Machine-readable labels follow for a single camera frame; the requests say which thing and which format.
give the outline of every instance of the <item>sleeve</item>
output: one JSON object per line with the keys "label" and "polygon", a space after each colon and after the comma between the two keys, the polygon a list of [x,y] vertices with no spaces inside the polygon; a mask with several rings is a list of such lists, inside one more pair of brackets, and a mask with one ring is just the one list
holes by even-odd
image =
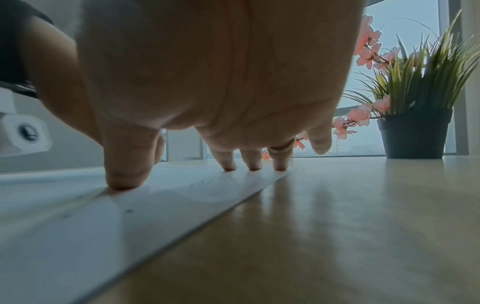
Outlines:
{"label": "sleeve", "polygon": [[20,0],[0,0],[0,87],[36,98],[20,57],[19,38],[32,17],[53,24],[51,19]]}

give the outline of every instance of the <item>paper sheet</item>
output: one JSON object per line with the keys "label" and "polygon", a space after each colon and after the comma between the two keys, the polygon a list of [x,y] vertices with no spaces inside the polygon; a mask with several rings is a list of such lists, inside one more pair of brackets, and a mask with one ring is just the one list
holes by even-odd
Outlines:
{"label": "paper sheet", "polygon": [[123,193],[102,168],[0,175],[1,301],[81,301],[291,171],[160,165]]}

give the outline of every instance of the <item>screw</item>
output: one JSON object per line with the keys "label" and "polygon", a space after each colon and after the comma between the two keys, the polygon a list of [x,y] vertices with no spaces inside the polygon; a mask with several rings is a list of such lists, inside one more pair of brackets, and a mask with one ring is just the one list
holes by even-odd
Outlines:
{"label": "screw", "polygon": [[31,143],[37,141],[39,138],[37,130],[29,124],[21,124],[18,127],[18,132],[23,139]]}

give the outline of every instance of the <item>plant pot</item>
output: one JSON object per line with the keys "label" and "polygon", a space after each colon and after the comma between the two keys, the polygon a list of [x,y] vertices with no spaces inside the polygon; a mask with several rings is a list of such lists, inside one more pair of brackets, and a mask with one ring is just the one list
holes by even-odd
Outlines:
{"label": "plant pot", "polygon": [[379,118],[377,123],[386,157],[442,158],[452,112],[428,109]]}

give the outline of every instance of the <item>table surface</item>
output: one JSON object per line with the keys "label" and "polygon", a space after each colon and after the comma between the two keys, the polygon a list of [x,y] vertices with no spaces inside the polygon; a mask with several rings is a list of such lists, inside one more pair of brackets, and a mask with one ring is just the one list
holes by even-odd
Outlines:
{"label": "table surface", "polygon": [[292,166],[88,304],[480,303],[480,157]]}

